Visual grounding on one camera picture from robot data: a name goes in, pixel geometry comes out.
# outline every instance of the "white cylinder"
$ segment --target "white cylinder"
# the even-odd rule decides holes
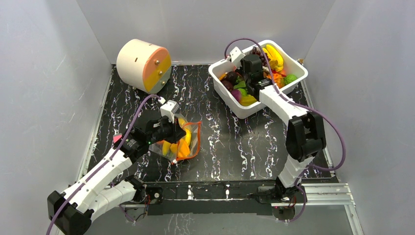
[[[119,51],[116,68],[122,81],[155,94],[170,78],[170,54],[164,47],[133,39]]]

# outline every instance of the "clear plastic bag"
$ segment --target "clear plastic bag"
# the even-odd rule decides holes
[[[175,114],[180,127],[186,131],[186,135],[178,143],[160,141],[149,147],[150,151],[162,155],[173,164],[185,159],[194,158],[200,150],[200,127],[202,122],[187,122],[183,115]]]

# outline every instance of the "grey wall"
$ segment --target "grey wall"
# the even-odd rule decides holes
[[[333,2],[78,0],[113,64],[134,38],[166,47],[181,64],[216,62],[226,45],[241,37],[272,39],[293,58],[304,58]]]
[[[0,227],[45,234],[46,198],[76,180],[111,65],[75,0],[0,8]]]
[[[256,214],[165,214],[126,224],[119,208],[103,214],[86,235],[352,235],[344,206],[308,206],[285,225]]]
[[[315,105],[346,138],[338,173],[367,235],[415,230],[414,12],[410,0],[338,0],[305,59]]]

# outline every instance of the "marble tabletop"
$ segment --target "marble tabletop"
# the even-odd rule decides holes
[[[283,122],[268,108],[246,119],[238,119],[214,90],[208,67],[173,66],[169,81],[158,93],[166,100],[178,102],[177,112],[188,121],[202,121],[199,154],[171,164],[164,157],[149,152],[120,174],[117,181],[131,174],[146,182],[263,180],[275,179],[281,172],[288,156]],[[113,135],[127,129],[146,96],[123,83],[114,68],[88,170],[111,148]],[[295,102],[307,104],[301,84],[290,96]],[[156,100],[150,100],[142,114],[159,107]],[[323,153],[314,159],[314,164],[327,167]],[[329,172],[310,169],[304,177],[331,176]]]

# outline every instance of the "white plastic bin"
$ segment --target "white plastic bin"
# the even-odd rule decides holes
[[[284,59],[284,69],[285,72],[288,74],[294,74],[298,77],[298,79],[280,89],[285,94],[288,94],[293,91],[296,85],[301,82],[301,80],[305,79],[308,75],[308,71],[297,61],[287,55],[285,51],[278,46],[275,42],[271,40],[264,40],[259,43],[261,47],[265,47],[266,45],[272,45],[277,49],[277,51],[281,54],[282,58]],[[247,53],[252,50],[254,46],[248,47],[242,50],[243,53]],[[218,61],[211,66],[209,66],[209,73],[213,77],[213,86],[215,91],[218,92],[219,96],[224,100],[226,105],[230,107],[232,112],[238,118],[247,118],[252,114],[258,112],[259,110],[265,108],[265,105],[261,102],[255,102],[250,106],[242,106],[236,99],[231,95],[231,93],[225,88],[222,82],[219,80],[219,77],[229,71],[234,70],[234,65],[228,60],[221,60]]]

